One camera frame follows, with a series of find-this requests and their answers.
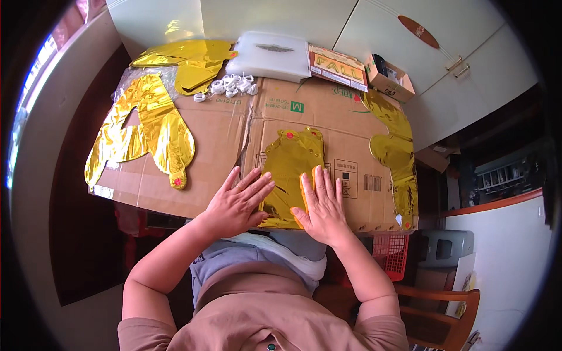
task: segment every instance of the barcode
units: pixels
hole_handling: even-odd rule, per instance
[[[370,174],[365,175],[365,190],[380,191],[380,177]]]

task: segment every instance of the plastic bag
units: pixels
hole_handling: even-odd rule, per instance
[[[146,76],[147,74],[158,74],[160,73],[160,79],[162,83],[164,83],[164,87],[168,92],[168,95],[175,101],[180,94],[176,91],[174,84],[175,84],[175,77],[176,73],[178,72],[177,66],[162,66],[162,67],[127,67],[123,74],[121,75],[121,80],[119,81],[119,85],[115,89],[115,92],[112,95],[113,103],[116,103],[119,97],[123,94],[128,87],[131,86],[131,82],[137,78],[142,76]]]

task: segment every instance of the white cabinet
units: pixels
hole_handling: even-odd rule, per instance
[[[407,30],[398,15],[424,26],[440,49]],[[377,53],[406,71],[416,94],[422,94],[447,74],[445,66],[471,54],[503,23],[486,0],[359,0],[334,50],[360,61]]]
[[[538,82],[535,70],[511,27],[502,26],[466,61],[490,112]]]
[[[472,70],[458,79],[448,74],[420,96],[402,105],[412,127],[414,151],[419,151],[489,113]]]
[[[245,31],[289,35],[333,48],[356,0],[205,0],[205,38],[236,40]]]
[[[424,26],[441,52],[467,58],[504,23],[490,0],[380,0]]]
[[[469,65],[458,78],[455,74]],[[423,149],[485,117],[537,82],[523,47],[507,24],[423,94],[404,104]]]

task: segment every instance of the white cloth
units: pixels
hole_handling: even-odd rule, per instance
[[[223,240],[232,241],[234,243],[250,244],[262,250],[273,252],[284,258],[312,280],[322,279],[324,271],[326,270],[326,255],[324,255],[324,257],[319,261],[311,261],[306,257],[295,255],[291,250],[276,243],[267,236],[246,232],[233,236],[232,238],[223,238]]]

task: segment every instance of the deflated foil balloon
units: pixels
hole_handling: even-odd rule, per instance
[[[275,181],[273,191],[260,203],[260,210],[269,214],[259,227],[301,229],[291,207],[306,208],[301,189],[301,174],[312,179],[312,169],[324,167],[324,142],[322,133],[306,127],[304,131],[279,130],[279,138],[271,143],[265,153],[267,159],[262,174],[271,172]]]
[[[224,60],[238,55],[223,40],[184,40],[148,48],[131,62],[135,67],[178,66],[175,89],[184,95],[207,93]]]
[[[140,125],[121,129],[136,107]],[[175,108],[158,75],[132,81],[113,104],[98,132],[84,168],[90,190],[99,180],[108,160],[130,161],[150,152],[156,166],[170,176],[170,185],[183,189],[185,167],[193,159],[193,135]]]
[[[412,129],[406,115],[375,90],[362,94],[365,106],[388,128],[388,135],[373,135],[370,150],[383,166],[390,168],[395,213],[402,216],[402,229],[412,229],[418,215],[418,183],[414,166]]]

